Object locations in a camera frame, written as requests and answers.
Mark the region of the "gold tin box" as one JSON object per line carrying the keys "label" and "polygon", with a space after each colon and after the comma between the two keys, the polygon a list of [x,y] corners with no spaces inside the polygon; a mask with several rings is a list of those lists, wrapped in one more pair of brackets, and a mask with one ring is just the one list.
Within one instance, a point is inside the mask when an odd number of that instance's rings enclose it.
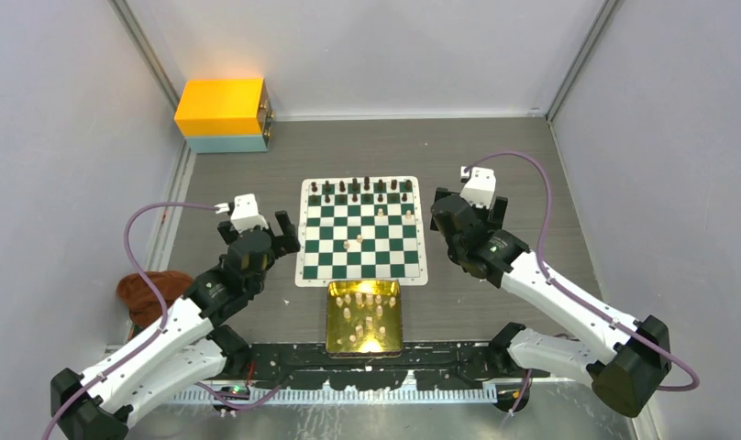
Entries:
{"label": "gold tin box", "polygon": [[[355,294],[363,294],[358,308]],[[326,352],[332,358],[395,358],[404,349],[396,280],[339,280],[327,287]]]}

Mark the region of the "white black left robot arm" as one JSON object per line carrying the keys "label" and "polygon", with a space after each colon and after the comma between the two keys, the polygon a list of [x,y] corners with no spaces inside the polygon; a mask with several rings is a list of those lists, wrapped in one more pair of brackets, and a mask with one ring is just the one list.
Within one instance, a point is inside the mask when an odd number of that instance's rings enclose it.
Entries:
{"label": "white black left robot arm", "polygon": [[232,214],[218,226],[227,253],[171,305],[161,302],[158,321],[83,372],[66,368],[52,378],[44,438],[60,428],[69,439],[123,439],[178,392],[246,372],[249,346],[226,321],[263,292],[268,270],[300,243],[286,212],[276,212],[282,231],[275,234],[255,205],[247,216],[242,210],[240,203],[216,207]]}

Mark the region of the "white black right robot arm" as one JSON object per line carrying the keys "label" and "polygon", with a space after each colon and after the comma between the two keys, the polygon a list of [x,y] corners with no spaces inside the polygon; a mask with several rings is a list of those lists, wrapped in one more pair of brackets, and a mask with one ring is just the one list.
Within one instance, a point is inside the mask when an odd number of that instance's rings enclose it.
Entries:
{"label": "white black right robot arm", "polygon": [[431,229],[445,239],[449,260],[472,277],[510,292],[573,335],[566,341],[519,323],[507,324],[491,342],[491,363],[502,376],[537,369],[592,389],[610,409],[637,417],[661,388],[672,363],[669,329],[654,315],[623,313],[565,279],[527,243],[502,228],[502,217],[438,188]]}

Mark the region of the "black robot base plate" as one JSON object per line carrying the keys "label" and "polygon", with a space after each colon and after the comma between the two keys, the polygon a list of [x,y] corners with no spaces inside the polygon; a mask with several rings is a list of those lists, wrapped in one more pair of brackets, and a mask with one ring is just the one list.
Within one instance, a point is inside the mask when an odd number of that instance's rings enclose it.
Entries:
{"label": "black robot base plate", "polygon": [[395,357],[332,357],[323,343],[256,344],[238,366],[216,380],[250,380],[264,389],[315,391],[397,390],[408,375],[418,391],[477,390],[492,380],[521,379],[525,373],[495,353],[487,342],[405,342]]}

